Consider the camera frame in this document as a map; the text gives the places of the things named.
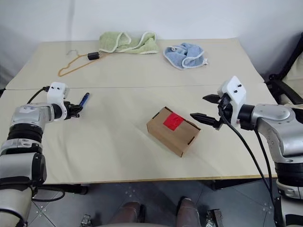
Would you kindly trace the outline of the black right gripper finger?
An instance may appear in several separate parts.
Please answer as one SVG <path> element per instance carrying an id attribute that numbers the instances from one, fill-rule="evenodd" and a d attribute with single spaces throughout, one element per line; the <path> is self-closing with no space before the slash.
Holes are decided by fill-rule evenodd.
<path id="1" fill-rule="evenodd" d="M 206 95 L 203 97 L 203 99 L 210 103 L 219 103 L 221 100 L 220 96 L 216 94 Z"/>
<path id="2" fill-rule="evenodd" d="M 206 114 L 191 113 L 190 116 L 199 123 L 210 125 L 212 127 L 215 127 L 217 124 L 217 120 L 215 118 L 209 117 Z"/>

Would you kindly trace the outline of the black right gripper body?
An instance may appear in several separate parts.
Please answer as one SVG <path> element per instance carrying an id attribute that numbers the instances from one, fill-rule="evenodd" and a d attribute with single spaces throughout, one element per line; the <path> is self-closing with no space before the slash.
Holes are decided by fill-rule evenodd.
<path id="1" fill-rule="evenodd" d="M 215 103 L 218 104 L 217 107 L 220 119 L 215 123 L 214 128 L 219 130 L 223 124 L 231 125 L 232 105 L 231 98 L 226 93 L 224 93 L 222 97 L 215 95 L 215 101 Z"/>

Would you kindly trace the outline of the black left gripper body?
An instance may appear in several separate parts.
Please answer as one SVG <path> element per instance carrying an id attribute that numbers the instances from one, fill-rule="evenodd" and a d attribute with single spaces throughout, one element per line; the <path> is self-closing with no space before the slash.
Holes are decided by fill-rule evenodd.
<path id="1" fill-rule="evenodd" d="M 70 119 L 72 118 L 72 104 L 69 101 L 64 101 L 63 102 L 65 108 L 66 108 L 66 117 L 65 119 Z"/>

